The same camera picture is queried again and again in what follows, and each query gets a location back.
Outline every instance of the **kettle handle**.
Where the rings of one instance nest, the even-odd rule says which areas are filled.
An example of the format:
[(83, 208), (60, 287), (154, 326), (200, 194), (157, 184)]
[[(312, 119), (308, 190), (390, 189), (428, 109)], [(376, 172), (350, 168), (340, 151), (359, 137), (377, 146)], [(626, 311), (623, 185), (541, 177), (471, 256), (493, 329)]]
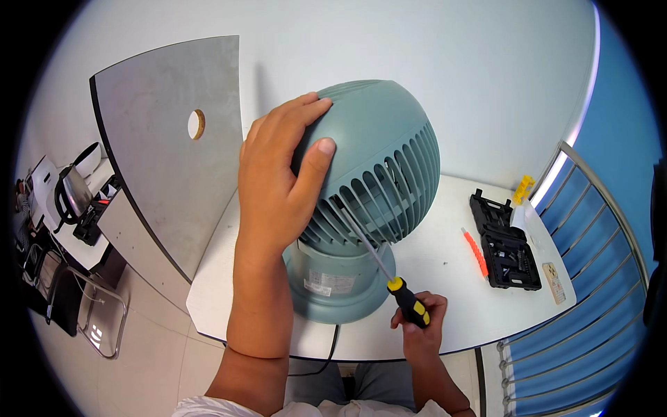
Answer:
[[(63, 205), (60, 202), (60, 197), (63, 194), (63, 179), (59, 178), (58, 182), (55, 183), (55, 189), (53, 190), (53, 195), (55, 197), (55, 209), (58, 211), (60, 218), (63, 222), (67, 224), (76, 224), (77, 220), (74, 217), (71, 217), (63, 211)], [(65, 205), (68, 205), (67, 198), (63, 198)]]

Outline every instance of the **black power cord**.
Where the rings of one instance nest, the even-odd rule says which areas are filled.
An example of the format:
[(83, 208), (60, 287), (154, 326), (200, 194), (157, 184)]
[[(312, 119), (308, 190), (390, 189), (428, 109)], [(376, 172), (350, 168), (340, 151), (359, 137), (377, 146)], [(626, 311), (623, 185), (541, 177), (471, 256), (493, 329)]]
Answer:
[(324, 361), (324, 365), (317, 372), (308, 372), (307, 374), (288, 374), (287, 376), (311, 376), (321, 374), (327, 366), (331, 363), (331, 358), (334, 356), (334, 350), (336, 350), (336, 342), (338, 341), (338, 330), (340, 329), (340, 324), (336, 324), (336, 328), (333, 331), (333, 342), (331, 342), (331, 351), (329, 352), (329, 357)]

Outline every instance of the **screwdriver handle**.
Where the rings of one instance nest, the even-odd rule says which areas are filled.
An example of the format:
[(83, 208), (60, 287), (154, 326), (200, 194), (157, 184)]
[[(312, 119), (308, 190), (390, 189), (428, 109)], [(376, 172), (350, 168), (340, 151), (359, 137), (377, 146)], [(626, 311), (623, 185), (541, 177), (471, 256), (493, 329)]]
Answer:
[(387, 282), (387, 290), (396, 297), (398, 307), (407, 322), (425, 328), (431, 322), (426, 307), (419, 301), (401, 277), (394, 277), (394, 282)]
[(463, 236), (466, 238), (468, 243), (470, 244), (470, 247), (472, 248), (472, 253), (475, 254), (475, 258), (477, 258), (477, 263), (480, 265), (480, 269), (482, 270), (482, 275), (487, 277), (489, 275), (489, 271), (486, 269), (486, 261), (484, 260), (484, 256), (482, 256), (482, 253), (480, 252), (480, 249), (477, 247), (477, 244), (475, 243), (474, 239), (466, 231), (466, 229), (461, 228), (461, 232), (463, 232)]

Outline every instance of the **fan vent slat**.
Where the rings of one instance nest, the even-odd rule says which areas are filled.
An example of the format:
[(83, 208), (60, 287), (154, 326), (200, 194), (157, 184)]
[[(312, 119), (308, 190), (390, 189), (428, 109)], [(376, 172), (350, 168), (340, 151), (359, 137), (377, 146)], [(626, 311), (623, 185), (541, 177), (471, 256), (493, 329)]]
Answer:
[[(365, 81), (332, 88), (332, 95), (373, 84)], [(317, 203), (303, 236), (334, 245), (359, 245), (356, 234), (341, 213), (343, 204), (367, 238), (380, 245), (396, 243), (412, 232), (428, 212), (440, 180), (440, 154), (430, 123), (377, 160), (360, 177)]]

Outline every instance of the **white table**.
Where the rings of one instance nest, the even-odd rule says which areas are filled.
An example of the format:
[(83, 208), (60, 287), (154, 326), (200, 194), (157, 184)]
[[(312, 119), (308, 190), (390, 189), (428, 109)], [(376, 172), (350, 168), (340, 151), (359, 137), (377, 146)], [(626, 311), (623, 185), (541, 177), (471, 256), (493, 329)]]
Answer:
[[(503, 290), (492, 288), (485, 281), (461, 233), (461, 227), (465, 227), (480, 244), (468, 203), (477, 188), (483, 190), (483, 197), (499, 203), (512, 196), (508, 189), (441, 175), (428, 215), (414, 232), (392, 246), (397, 274), (408, 280), (411, 290), (429, 290), (449, 300), (440, 354), (481, 346), (516, 334), (576, 303), (572, 283), (556, 245), (529, 203), (525, 204), (528, 243), (540, 271), (542, 289)], [(231, 310), (238, 227), (239, 207), (235, 196), (206, 249), (186, 303), (197, 331), (220, 340), (226, 340)], [(545, 262), (554, 263), (563, 285), (566, 300), (560, 305), (556, 305), (542, 270)], [(333, 360), (359, 362), (404, 358), (402, 331), (389, 327), (395, 310), (396, 301), (388, 297), (370, 316), (342, 324)], [(334, 327), (295, 314), (290, 354), (327, 358)]]
[[(93, 196), (113, 174), (114, 172), (111, 167), (111, 162), (109, 162), (107, 158), (102, 159), (97, 169), (85, 178), (85, 182), (91, 193), (93, 193)], [(33, 207), (31, 207), (31, 218), (35, 226), (39, 223), (41, 216), (41, 208), (34, 203)], [(76, 227), (76, 225), (73, 224), (63, 224), (56, 234), (53, 233), (53, 230), (51, 230), (46, 222), (44, 222), (44, 227), (48, 228), (53, 234), (53, 237), (63, 246), (63, 248), (65, 248), (65, 250), (87, 270), (93, 269), (99, 263), (109, 246), (109, 241), (104, 235), (99, 236), (99, 239), (94, 246), (89, 246), (83, 243), (82, 240), (77, 239), (72, 234)]]

